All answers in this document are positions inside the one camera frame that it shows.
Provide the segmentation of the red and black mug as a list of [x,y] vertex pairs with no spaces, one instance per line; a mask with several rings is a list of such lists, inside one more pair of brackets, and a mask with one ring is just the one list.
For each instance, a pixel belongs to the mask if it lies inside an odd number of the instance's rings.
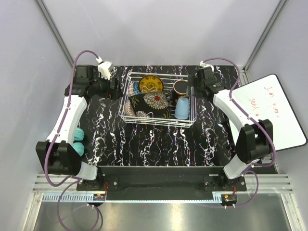
[[177,80],[172,87],[172,90],[167,93],[167,99],[169,102],[175,106],[179,98],[187,97],[187,86],[188,81],[186,80]]

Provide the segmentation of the blue patterned bowl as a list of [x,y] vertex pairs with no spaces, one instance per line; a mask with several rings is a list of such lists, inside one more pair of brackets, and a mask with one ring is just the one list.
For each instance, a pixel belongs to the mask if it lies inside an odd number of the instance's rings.
[[128,85],[128,96],[134,96],[141,94],[139,89],[139,83],[137,81],[130,82]]

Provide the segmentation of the beige patterned bowl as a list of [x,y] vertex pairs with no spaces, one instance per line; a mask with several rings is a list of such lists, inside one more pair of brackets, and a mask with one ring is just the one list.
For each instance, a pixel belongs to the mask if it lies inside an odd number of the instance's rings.
[[130,100],[127,100],[124,104],[124,113],[126,116],[133,116],[135,117],[136,114],[131,106]]

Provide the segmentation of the white wire dish rack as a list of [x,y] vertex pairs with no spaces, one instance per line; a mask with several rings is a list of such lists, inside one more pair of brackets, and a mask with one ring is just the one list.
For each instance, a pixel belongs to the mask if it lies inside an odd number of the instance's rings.
[[126,123],[189,128],[197,118],[188,75],[131,72],[125,79],[119,114]]

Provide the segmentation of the light blue plastic cup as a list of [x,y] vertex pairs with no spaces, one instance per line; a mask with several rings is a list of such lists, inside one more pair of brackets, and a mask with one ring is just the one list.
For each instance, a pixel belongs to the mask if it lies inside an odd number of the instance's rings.
[[186,120],[189,117],[189,100],[186,97],[178,98],[174,116],[176,119]]

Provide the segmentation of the yellow patterned plate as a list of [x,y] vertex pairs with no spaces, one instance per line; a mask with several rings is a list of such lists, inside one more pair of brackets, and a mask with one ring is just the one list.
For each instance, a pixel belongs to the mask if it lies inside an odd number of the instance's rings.
[[139,90],[141,93],[163,91],[164,83],[156,75],[145,75],[139,81]]

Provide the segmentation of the black floral square plate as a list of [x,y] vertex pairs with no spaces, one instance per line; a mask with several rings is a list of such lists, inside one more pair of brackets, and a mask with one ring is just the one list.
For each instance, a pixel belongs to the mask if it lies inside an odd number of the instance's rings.
[[129,100],[138,117],[171,119],[169,103],[162,91],[134,95]]

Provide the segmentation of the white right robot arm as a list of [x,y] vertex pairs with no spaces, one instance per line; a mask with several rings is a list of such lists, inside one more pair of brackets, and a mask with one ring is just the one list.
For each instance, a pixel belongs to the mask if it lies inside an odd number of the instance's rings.
[[245,112],[232,97],[231,90],[214,77],[213,69],[211,65],[197,68],[195,76],[188,77],[187,88],[193,88],[196,97],[219,108],[238,131],[235,156],[224,166],[218,179],[219,187],[229,191],[235,186],[236,179],[252,165],[274,152],[273,124],[268,119],[257,120]]

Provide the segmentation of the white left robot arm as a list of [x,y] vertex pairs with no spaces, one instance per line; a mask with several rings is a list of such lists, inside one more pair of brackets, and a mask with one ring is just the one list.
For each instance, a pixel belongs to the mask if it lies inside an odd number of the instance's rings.
[[95,191],[103,187],[104,179],[98,175],[98,168],[81,159],[82,147],[76,147],[76,142],[84,139],[84,133],[78,131],[77,126],[93,96],[112,100],[122,97],[118,79],[111,77],[113,67],[112,62],[102,61],[97,66],[78,65],[75,68],[53,130],[46,141],[39,141],[36,145],[46,177],[54,174],[87,180],[87,185]]

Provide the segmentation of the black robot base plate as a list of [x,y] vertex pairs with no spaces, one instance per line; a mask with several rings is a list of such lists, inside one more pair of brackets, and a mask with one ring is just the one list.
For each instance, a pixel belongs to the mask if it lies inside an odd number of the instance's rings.
[[203,203],[216,193],[246,192],[248,177],[229,180],[222,167],[100,167],[97,180],[77,185],[79,193],[107,190],[110,203]]

